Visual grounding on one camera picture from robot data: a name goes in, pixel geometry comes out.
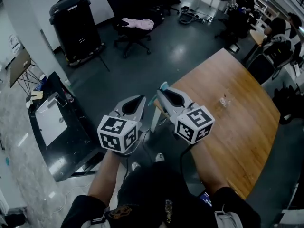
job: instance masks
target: person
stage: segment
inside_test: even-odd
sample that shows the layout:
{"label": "person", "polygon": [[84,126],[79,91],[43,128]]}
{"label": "person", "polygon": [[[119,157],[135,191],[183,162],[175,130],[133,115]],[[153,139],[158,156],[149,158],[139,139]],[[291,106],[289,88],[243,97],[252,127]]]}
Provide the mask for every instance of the person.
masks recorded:
{"label": "person", "polygon": [[206,146],[194,145],[190,152],[212,207],[189,193],[182,175],[159,153],[151,167],[132,164],[118,207],[109,211],[120,160],[107,151],[88,195],[76,197],[61,227],[260,227],[260,216],[229,187]]}
{"label": "person", "polygon": [[254,0],[232,0],[232,4],[238,5],[239,10],[242,9],[242,13],[246,14],[246,17],[249,18],[249,14],[254,11],[255,1]]}
{"label": "person", "polygon": [[[286,23],[289,23],[290,26],[289,28],[286,28]],[[267,40],[263,43],[266,44],[272,37],[279,35],[279,34],[285,34],[286,30],[290,30],[290,39],[297,39],[297,43],[294,45],[294,53],[293,53],[293,59],[297,60],[300,52],[301,52],[301,48],[302,48],[302,44],[300,41],[300,38],[297,34],[297,30],[302,26],[302,22],[300,20],[300,18],[294,14],[294,13],[289,13],[288,14],[288,18],[287,20],[282,19],[282,18],[275,18],[270,24],[269,26],[266,27],[266,29],[264,30],[264,34],[266,36],[268,36]]]}

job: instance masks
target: gray floor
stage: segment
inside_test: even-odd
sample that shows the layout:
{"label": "gray floor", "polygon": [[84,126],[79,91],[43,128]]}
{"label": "gray floor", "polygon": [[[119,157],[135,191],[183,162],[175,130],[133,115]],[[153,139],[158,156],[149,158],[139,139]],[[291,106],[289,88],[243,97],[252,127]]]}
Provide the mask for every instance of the gray floor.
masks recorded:
{"label": "gray floor", "polygon": [[[208,6],[202,5],[200,11],[208,13],[208,9]],[[217,20],[214,20],[212,24],[193,22],[184,26],[177,20],[178,16],[172,12],[172,15],[166,17],[164,23],[151,33],[152,41],[146,42],[151,49],[151,55],[146,55],[143,48],[134,45],[127,59],[122,57],[125,44],[120,45],[119,48],[113,48],[113,40],[117,33],[112,26],[106,25],[100,28],[100,36],[108,46],[101,56],[109,66],[110,73],[98,58],[78,69],[72,69],[66,66],[63,55],[57,55],[72,83],[76,97],[96,127],[102,116],[109,113],[118,101],[137,94],[143,94],[150,100],[163,81],[169,84],[174,83],[226,46],[222,39],[214,39],[214,35],[224,28],[221,22]],[[238,60],[242,59],[253,44],[250,37],[240,40],[241,50],[235,57]],[[27,227],[59,227],[74,198],[87,193],[87,185],[93,177],[70,178],[64,182],[55,183],[43,161],[30,127],[25,108],[25,94],[18,85],[14,85],[12,89],[9,88],[9,72],[2,72],[0,77],[4,80],[4,84],[0,85],[0,129],[6,154],[10,158],[10,168],[28,203],[27,212],[31,225]],[[266,86],[269,94],[273,91],[271,86]],[[153,111],[153,107],[146,106],[143,119],[144,130],[150,127]],[[172,146],[174,146],[174,152],[179,153],[185,143],[172,137],[171,128],[172,126],[165,123],[157,129],[155,134],[148,134],[144,143],[149,156],[153,157],[158,152],[164,152],[165,157],[174,163],[173,168],[178,170],[178,158],[176,154],[172,154]],[[28,137],[18,147],[20,139],[26,133]],[[297,181],[303,160],[303,141],[301,121],[294,120],[289,125],[279,127],[266,166],[247,199],[260,214],[263,227],[269,227],[289,201],[291,189]],[[142,165],[148,165],[149,156],[141,147],[132,156],[131,162],[137,160]],[[187,175],[186,180],[190,183],[190,191],[195,193],[198,191],[198,178],[193,169],[193,160],[189,155],[185,156],[184,168],[189,174],[192,173],[192,175]],[[121,166],[119,183],[124,172],[125,169]],[[66,205],[59,211],[65,203],[67,193],[69,194]],[[117,197],[114,195],[112,207],[116,202]]]}

